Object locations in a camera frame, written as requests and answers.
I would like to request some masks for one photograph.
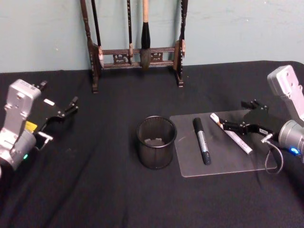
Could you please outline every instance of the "wall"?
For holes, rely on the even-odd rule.
[[[128,48],[126,1],[95,1],[103,49]],[[135,48],[140,48],[141,2],[131,0]],[[173,45],[180,1],[149,2],[151,46]],[[304,62],[303,13],[301,0],[189,0],[184,64]],[[89,68],[78,0],[0,0],[0,72]]]

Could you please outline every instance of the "cable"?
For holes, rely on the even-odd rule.
[[[268,174],[279,174],[282,171],[282,169],[283,169],[284,159],[283,159],[283,155],[282,155],[282,152],[280,151],[280,149],[277,148],[275,145],[273,145],[270,141],[268,141],[269,139],[272,138],[272,136],[273,136],[272,134],[268,134],[265,138],[263,138],[261,140],[262,143],[267,143],[269,145],[269,152],[268,152],[266,160],[265,160],[265,170],[266,170],[266,172]],[[281,166],[280,166],[280,168],[279,168],[279,170],[277,172],[269,172],[268,168],[267,168],[267,163],[268,163],[269,155],[271,153],[271,148],[270,148],[271,146],[278,151],[278,153],[279,153],[279,155],[281,157]]]

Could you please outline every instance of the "marker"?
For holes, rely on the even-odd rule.
[[[212,113],[210,115],[210,118],[224,131],[226,132],[227,135],[230,136],[230,138],[237,144],[239,145],[240,148],[245,151],[246,154],[250,154],[252,152],[252,149],[235,133],[232,131],[225,131],[223,128],[223,125],[219,122],[219,117],[215,114]]]
[[[199,141],[200,153],[201,153],[201,156],[203,157],[204,164],[210,165],[211,157],[208,152],[204,129],[203,129],[203,125],[201,124],[200,118],[195,118],[193,120],[193,126],[194,126],[194,130],[195,130],[196,136]]]

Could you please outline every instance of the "pen holder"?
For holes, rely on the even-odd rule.
[[[173,122],[161,116],[150,116],[137,127],[138,154],[144,166],[161,169],[173,157],[177,130]]]

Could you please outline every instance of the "black cloth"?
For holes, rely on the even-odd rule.
[[[168,68],[106,70],[95,95],[89,71],[1,74],[1,105],[14,80],[47,80],[43,96],[65,107],[77,95],[79,112],[15,172],[2,197],[0,227],[304,227],[304,165],[290,154],[279,175],[186,179],[176,153],[155,171],[141,165],[135,147],[137,124],[150,115],[237,110],[241,100],[258,99],[288,117],[266,79],[287,64],[303,85],[304,65],[296,62],[186,66],[184,88]],[[0,123],[4,117],[1,109]]]

